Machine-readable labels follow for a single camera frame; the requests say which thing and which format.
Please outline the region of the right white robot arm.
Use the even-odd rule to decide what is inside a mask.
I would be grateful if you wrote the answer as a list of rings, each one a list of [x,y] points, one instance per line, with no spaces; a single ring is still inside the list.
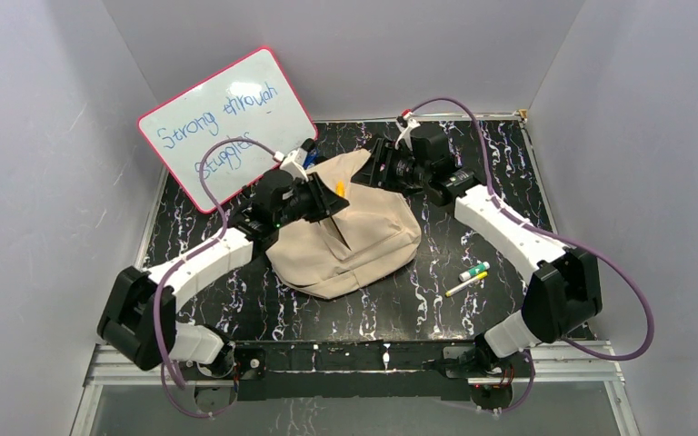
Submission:
[[[476,362],[488,376],[500,375],[512,355],[556,342],[602,310],[596,257],[533,227],[490,193],[483,177],[457,163],[439,128],[407,121],[398,138],[375,135],[364,149],[370,157],[353,175],[353,183],[393,193],[424,193],[477,231],[527,285],[521,309],[479,334],[462,362]]]

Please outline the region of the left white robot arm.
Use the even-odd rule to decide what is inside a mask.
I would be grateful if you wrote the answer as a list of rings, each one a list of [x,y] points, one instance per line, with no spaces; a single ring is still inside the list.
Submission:
[[[342,189],[307,173],[295,156],[278,154],[280,166],[264,173],[252,197],[208,240],[155,267],[118,273],[98,336],[144,371],[193,362],[214,378],[228,376],[234,342],[210,326],[178,322],[176,315],[208,285],[263,254],[286,225],[318,223],[348,206]]]

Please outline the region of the beige backpack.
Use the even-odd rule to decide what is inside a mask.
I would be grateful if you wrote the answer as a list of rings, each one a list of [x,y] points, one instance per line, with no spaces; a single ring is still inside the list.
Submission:
[[[422,240],[420,224],[399,193],[360,185],[352,177],[371,158],[360,149],[339,154],[314,173],[344,188],[349,206],[319,223],[287,224],[266,252],[286,286],[331,300],[355,292],[411,262]]]

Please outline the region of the orange highlighter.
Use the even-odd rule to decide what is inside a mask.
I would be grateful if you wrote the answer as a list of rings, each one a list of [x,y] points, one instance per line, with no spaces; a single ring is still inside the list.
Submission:
[[[344,181],[338,181],[335,185],[335,193],[342,198],[346,198],[346,185]]]

